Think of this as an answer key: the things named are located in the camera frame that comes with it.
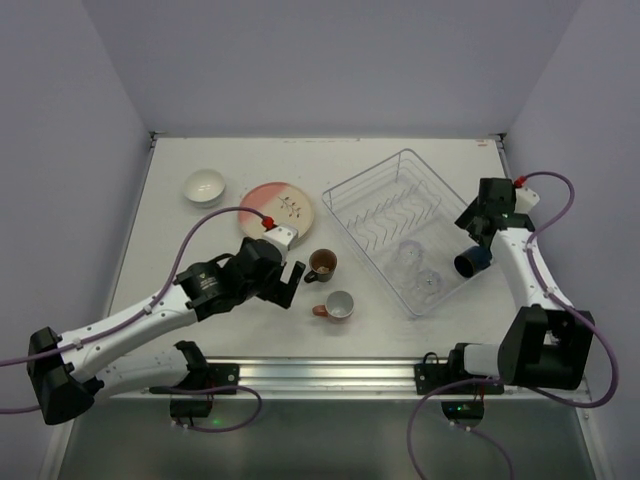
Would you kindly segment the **black mug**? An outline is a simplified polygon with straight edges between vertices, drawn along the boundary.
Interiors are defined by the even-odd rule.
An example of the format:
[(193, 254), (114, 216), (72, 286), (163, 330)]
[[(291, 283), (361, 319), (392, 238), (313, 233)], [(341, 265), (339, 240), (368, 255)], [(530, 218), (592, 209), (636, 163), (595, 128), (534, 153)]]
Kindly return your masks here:
[(304, 276), (304, 281), (308, 284), (330, 281), (337, 268), (337, 263), (337, 256), (332, 250), (319, 249), (314, 251), (309, 257), (310, 271)]

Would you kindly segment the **blue mug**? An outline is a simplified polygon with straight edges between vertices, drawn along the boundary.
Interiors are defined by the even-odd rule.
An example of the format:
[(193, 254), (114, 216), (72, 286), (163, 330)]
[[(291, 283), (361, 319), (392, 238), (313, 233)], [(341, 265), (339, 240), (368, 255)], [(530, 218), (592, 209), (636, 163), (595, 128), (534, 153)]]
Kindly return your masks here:
[(453, 260), (453, 265), (459, 275), (470, 279), (487, 269), (492, 260), (493, 255), (488, 249), (475, 245), (457, 255)]

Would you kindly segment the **cream plate yellow patch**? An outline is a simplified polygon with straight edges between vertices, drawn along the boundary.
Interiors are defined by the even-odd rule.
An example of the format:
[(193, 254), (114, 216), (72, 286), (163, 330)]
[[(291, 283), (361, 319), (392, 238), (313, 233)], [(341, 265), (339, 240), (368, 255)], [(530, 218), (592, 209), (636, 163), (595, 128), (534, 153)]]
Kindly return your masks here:
[(310, 231), (305, 232), (302, 236), (299, 236), (293, 243), (291, 248), (301, 247), (310, 237), (312, 233)]

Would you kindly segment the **cream plate green patch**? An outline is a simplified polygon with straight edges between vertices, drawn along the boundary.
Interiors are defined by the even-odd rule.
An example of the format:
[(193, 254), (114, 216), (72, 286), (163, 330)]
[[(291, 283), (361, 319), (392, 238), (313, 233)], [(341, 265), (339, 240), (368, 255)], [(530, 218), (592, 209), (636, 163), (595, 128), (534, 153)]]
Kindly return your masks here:
[(310, 237), (312, 236), (313, 233), (314, 233), (314, 228), (313, 227), (310, 227), (310, 228), (308, 228), (306, 230), (299, 230), (298, 231), (298, 237), (293, 242), (292, 247), (293, 248), (297, 248), (297, 247), (303, 245), (305, 241), (310, 239)]

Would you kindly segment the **pink mug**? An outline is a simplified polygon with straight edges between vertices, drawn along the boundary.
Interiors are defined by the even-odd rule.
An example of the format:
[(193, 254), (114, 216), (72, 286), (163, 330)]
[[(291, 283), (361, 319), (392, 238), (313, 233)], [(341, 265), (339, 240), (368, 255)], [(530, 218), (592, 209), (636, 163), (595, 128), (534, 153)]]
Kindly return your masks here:
[(351, 294), (346, 291), (334, 291), (327, 296), (323, 304), (312, 308), (312, 314), (333, 322), (343, 322), (351, 317), (354, 307), (355, 302)]

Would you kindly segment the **cream plate orange patch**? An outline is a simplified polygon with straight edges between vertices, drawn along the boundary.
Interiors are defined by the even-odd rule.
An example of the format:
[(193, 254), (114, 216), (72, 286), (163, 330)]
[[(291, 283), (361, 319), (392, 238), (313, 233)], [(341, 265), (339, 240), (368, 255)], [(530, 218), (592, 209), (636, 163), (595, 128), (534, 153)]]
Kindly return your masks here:
[(240, 206), (255, 209), (277, 225), (289, 225), (298, 231), (306, 229), (315, 219), (309, 196), (287, 182), (269, 182), (253, 188), (242, 198)]

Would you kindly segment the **clear glass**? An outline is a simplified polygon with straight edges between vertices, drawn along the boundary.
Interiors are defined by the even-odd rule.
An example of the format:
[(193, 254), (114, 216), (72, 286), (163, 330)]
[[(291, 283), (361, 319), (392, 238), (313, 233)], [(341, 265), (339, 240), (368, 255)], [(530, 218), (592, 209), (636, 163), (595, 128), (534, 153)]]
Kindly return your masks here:
[(419, 271), (425, 250), (420, 242), (414, 240), (405, 240), (398, 246), (398, 250), (394, 259), (394, 264), (401, 272)]
[(417, 303), (426, 303), (436, 297), (442, 290), (444, 280), (439, 272), (433, 269), (421, 270), (411, 291), (412, 298)]

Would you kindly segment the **white ceramic bowl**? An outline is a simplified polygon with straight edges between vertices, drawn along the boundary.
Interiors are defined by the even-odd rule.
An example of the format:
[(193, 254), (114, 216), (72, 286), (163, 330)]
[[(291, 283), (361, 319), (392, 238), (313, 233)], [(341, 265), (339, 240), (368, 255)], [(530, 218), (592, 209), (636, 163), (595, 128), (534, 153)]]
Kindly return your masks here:
[(199, 208), (218, 205), (225, 193), (226, 181), (213, 169), (201, 169), (189, 175), (183, 183), (182, 194), (186, 201)]

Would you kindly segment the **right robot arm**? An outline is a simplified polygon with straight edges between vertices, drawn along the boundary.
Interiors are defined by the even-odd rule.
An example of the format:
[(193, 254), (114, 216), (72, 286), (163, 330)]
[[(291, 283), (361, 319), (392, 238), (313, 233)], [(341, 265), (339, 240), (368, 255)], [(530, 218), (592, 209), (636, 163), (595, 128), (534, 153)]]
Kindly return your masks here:
[(521, 181), (483, 178), (455, 222), (475, 243), (455, 259), (456, 270), (471, 277), (480, 270), (474, 255), (489, 255), (507, 280), (516, 315), (497, 344), (456, 344), (448, 355), (452, 375), (558, 390), (574, 390), (582, 381), (594, 319), (589, 312), (574, 317), (542, 259), (528, 215), (536, 202)]

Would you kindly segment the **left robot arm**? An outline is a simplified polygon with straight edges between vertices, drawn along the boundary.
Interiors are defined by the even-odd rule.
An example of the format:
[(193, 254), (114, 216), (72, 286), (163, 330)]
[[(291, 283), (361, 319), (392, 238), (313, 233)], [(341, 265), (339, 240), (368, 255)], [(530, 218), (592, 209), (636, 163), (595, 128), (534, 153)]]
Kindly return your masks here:
[(289, 308), (305, 270), (297, 262), (289, 280), (281, 279), (296, 240), (284, 226), (244, 238), (237, 253), (174, 273), (159, 292), (115, 315), (62, 334), (49, 327), (32, 334), (27, 373), (44, 422), (65, 423), (98, 400), (132, 390), (194, 394), (213, 387), (212, 370), (193, 341), (150, 356), (133, 352), (254, 297)]

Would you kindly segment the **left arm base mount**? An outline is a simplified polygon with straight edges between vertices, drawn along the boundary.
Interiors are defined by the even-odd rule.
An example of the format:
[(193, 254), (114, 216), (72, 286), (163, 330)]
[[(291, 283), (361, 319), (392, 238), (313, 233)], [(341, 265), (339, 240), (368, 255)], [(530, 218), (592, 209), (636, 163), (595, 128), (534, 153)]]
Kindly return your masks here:
[[(208, 363), (207, 371), (189, 373), (177, 389), (195, 391), (213, 387), (238, 384), (240, 366), (236, 363)], [(191, 425), (196, 418), (206, 418), (213, 408), (213, 396), (198, 397), (195, 400), (171, 400), (170, 416), (175, 420), (188, 420)]]

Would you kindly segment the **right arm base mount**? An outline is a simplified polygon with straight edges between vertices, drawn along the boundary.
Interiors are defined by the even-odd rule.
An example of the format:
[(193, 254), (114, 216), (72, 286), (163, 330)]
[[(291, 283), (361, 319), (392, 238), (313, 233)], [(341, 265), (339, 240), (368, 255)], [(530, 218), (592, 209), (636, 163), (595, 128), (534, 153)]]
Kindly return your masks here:
[[(446, 385), (471, 378), (462, 368), (462, 353), (459, 350), (450, 351), (447, 358), (440, 357), (433, 351), (427, 352), (414, 365), (414, 382), (418, 395), (426, 395)], [(441, 403), (442, 412), (450, 422), (469, 428), (481, 423), (485, 413), (483, 386), (457, 386), (444, 391), (444, 394), (459, 397), (459, 400)]]

